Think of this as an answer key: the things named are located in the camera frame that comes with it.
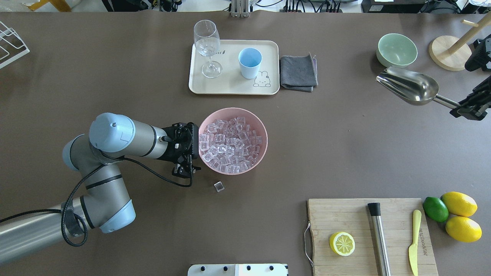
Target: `folded towel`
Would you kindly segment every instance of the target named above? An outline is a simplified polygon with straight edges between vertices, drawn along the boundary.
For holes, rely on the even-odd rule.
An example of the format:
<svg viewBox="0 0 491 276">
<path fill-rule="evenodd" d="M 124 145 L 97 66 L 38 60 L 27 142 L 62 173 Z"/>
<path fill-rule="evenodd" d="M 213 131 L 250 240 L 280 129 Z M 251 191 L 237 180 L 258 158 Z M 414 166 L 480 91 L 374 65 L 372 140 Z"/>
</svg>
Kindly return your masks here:
<svg viewBox="0 0 491 276">
<path fill-rule="evenodd" d="M 317 86 L 317 61 L 307 56 L 285 55 L 280 58 L 280 83 L 289 90 L 312 92 Z"/>
</svg>

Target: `wooden cutting board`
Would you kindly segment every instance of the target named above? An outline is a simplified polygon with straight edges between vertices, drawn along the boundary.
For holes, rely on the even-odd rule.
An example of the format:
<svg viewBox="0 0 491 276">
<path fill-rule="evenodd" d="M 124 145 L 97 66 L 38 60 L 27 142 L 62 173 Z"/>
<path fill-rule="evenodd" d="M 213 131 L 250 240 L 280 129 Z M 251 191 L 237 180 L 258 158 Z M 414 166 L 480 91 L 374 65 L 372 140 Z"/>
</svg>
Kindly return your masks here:
<svg viewBox="0 0 491 276">
<path fill-rule="evenodd" d="M 382 225 L 393 276 L 411 276 L 408 247 L 412 243 L 412 212 L 421 211 L 418 242 L 419 276 L 437 276 L 435 256 L 420 198 L 309 199 L 314 276 L 378 276 L 376 246 L 367 203 L 380 202 Z M 347 257 L 334 253 L 329 237 L 339 231 L 355 239 L 355 251 Z"/>
</svg>

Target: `cartoon bunny face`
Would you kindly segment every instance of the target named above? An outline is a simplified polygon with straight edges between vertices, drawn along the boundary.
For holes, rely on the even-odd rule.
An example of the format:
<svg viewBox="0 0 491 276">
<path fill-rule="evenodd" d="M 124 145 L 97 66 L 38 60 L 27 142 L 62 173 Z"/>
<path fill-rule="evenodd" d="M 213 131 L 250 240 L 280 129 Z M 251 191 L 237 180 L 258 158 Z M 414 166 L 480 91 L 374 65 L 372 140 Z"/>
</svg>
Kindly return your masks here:
<svg viewBox="0 0 491 276">
<path fill-rule="evenodd" d="M 270 87 L 271 86 L 271 80 L 270 77 L 268 76 L 268 72 L 266 71 L 259 71 L 257 73 L 256 78 L 254 79 L 254 87 Z"/>
</svg>

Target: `light blue joint cap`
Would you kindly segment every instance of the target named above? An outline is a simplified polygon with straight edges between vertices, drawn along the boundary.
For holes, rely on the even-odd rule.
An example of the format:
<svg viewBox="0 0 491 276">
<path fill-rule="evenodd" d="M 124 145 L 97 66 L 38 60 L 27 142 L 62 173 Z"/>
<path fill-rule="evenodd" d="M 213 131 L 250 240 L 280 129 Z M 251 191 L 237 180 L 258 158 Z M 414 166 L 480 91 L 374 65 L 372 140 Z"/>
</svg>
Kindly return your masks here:
<svg viewBox="0 0 491 276">
<path fill-rule="evenodd" d="M 125 115 L 103 113 L 90 125 L 90 143 L 105 152 L 118 152 L 135 138 L 135 123 Z"/>
<path fill-rule="evenodd" d="M 126 205 L 121 208 L 112 218 L 110 218 L 106 223 L 99 227 L 103 233 L 111 233 L 113 231 L 119 230 L 130 223 L 132 223 L 136 218 L 135 209 L 133 208 L 133 203 L 130 199 Z"/>
<path fill-rule="evenodd" d="M 70 158 L 70 151 L 72 149 L 72 145 L 73 145 L 73 142 L 75 142 L 75 140 L 77 140 L 78 137 L 82 136 L 83 134 L 80 134 L 79 136 L 73 138 L 70 142 L 68 142 L 65 147 L 63 148 L 63 153 L 61 154 L 62 157 L 63 157 L 63 162 L 65 162 L 65 164 L 72 170 L 74 171 L 79 171 L 79 169 L 77 169 L 73 163 L 72 163 L 72 159 Z"/>
</svg>

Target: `silver muddler handle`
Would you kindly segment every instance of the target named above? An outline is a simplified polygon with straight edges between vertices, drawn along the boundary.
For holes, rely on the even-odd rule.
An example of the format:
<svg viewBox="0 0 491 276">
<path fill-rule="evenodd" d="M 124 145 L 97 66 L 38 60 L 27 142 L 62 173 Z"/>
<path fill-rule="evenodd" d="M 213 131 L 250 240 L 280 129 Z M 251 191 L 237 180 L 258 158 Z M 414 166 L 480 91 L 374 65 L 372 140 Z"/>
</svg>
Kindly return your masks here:
<svg viewBox="0 0 491 276">
<path fill-rule="evenodd" d="M 375 231 L 380 273 L 382 276 L 390 276 L 389 257 L 387 255 L 387 247 L 385 246 L 385 238 L 383 237 L 382 217 L 380 216 L 380 203 L 368 203 L 368 210 L 370 210 Z"/>
</svg>

